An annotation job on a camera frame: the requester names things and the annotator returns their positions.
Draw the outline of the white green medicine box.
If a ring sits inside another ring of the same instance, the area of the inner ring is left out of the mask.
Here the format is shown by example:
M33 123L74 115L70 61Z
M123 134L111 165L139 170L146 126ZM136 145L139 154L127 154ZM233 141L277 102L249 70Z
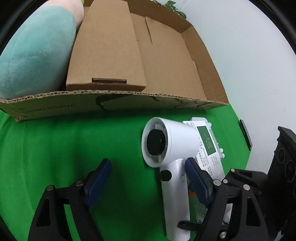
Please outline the white green medicine box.
M195 157L195 161L202 170L209 173L212 179L218 179L223 182L225 174L222 167L222 159L225 157L223 149L219 148L217 140L212 131L212 124L205 118L192 117L191 120L183 121L187 125L191 125L199 134L201 141L199 152ZM189 197L193 204L194 212L198 223L202 223L207 209L199 202L196 194L189 183ZM232 204L226 205L226 210L222 224L228 225L232 211Z

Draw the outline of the white hair dryer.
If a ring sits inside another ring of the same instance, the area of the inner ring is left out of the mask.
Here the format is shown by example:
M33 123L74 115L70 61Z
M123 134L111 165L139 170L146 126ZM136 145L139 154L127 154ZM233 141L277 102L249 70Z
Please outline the white hair dryer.
M146 164L158 168L162 185L166 236L168 240L189 240L190 232L178 227L190 219L185 160L196 157L200 138L191 125L151 118L142 133L142 156Z

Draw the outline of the black phone on table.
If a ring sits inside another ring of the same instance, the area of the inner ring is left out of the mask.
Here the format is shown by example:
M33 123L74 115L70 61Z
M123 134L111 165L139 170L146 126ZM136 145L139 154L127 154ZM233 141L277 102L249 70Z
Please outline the black phone on table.
M240 126L240 129L241 129L241 132L243 133L243 136L245 138L245 141L246 141L246 144L247 144L247 147L248 147L248 150L251 150L252 149L252 141L251 141L251 138L250 138L250 135L248 133L248 130L247 130L247 127L244 123L243 120L239 120L239 126Z

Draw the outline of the green table cloth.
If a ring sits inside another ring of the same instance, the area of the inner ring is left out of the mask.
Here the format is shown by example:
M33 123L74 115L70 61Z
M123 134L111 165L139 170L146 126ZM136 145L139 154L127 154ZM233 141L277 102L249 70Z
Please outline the green table cloth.
M210 110L83 113L17 122L1 113L1 216L17 240L28 238L48 185L67 187L112 163L91 210L105 240L166 240L159 170L142 159L140 139L153 117L186 121L202 116L224 150L223 168L245 169L250 152L231 106Z

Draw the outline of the teal pink plush toy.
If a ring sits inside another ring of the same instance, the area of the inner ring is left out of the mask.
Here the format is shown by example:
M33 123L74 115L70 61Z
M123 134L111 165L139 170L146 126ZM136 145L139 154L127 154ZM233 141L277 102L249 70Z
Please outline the teal pink plush toy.
M1 54L1 98L57 91L83 17L82 1L46 1L37 8Z

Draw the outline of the large open cardboard box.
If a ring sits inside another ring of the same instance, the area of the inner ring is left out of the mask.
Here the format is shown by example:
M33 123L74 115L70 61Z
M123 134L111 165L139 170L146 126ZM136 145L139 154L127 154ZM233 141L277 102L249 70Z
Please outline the large open cardboard box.
M46 1L25 1L1 31L1 54ZM18 121L117 109L228 104L218 72L186 19L152 1L82 1L67 75L57 91L1 98Z

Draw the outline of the right potted green plant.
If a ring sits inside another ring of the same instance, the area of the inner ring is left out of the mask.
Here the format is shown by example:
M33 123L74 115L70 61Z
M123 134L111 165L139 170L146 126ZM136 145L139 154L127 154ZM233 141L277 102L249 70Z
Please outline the right potted green plant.
M182 11L180 11L178 8L175 7L176 2L175 1L167 1L166 3L162 4L156 0L152 0L152 2L158 4L159 6L163 6L167 9L170 9L172 12L174 12L175 14L181 16L182 18L186 19L187 16L185 13L183 13Z

